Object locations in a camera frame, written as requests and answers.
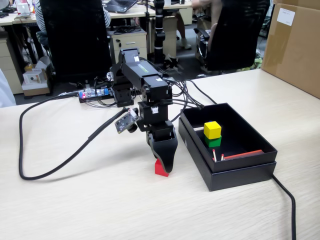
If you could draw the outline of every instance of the red strip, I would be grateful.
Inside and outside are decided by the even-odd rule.
[[[245,153],[241,153],[241,154],[237,154],[237,155],[225,156],[224,159],[228,160],[228,159],[234,159],[234,158],[239,158],[239,157],[245,157],[247,155],[254,156],[254,155],[263,154],[263,153],[264,152],[262,150],[250,151],[250,152],[245,152]]]

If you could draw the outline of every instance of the robotic arm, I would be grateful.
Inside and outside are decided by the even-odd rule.
[[[168,120],[168,105],[172,104],[172,88],[162,80],[163,75],[147,61],[139,60],[138,48],[121,49],[119,62],[111,68],[113,73],[114,99],[118,107],[133,105],[131,88],[134,86],[142,94],[138,102],[139,115],[136,122],[142,132],[146,132],[146,142],[166,173],[174,165],[178,140],[175,128]],[[137,129],[133,125],[129,132]]]

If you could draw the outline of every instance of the striped shirt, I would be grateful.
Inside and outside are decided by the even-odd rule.
[[[110,25],[111,17],[108,11],[105,10],[104,7],[103,7],[103,13],[104,13],[105,27],[107,28]],[[35,2],[35,17],[36,17],[36,23],[38,24],[40,30],[42,32],[46,32],[46,25],[45,25],[44,15],[42,13],[42,9],[40,6],[40,0],[36,0]]]

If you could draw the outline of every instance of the laptop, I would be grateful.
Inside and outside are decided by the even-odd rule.
[[[136,2],[138,2],[138,0],[110,0],[104,8],[111,13],[124,14],[135,5]]]

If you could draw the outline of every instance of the black office chair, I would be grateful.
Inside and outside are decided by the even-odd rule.
[[[195,28],[200,61],[208,71],[228,71],[253,65],[260,29],[270,0],[221,0],[222,10],[209,51],[210,35]]]
[[[57,81],[105,77],[112,60],[101,0],[40,0]]]

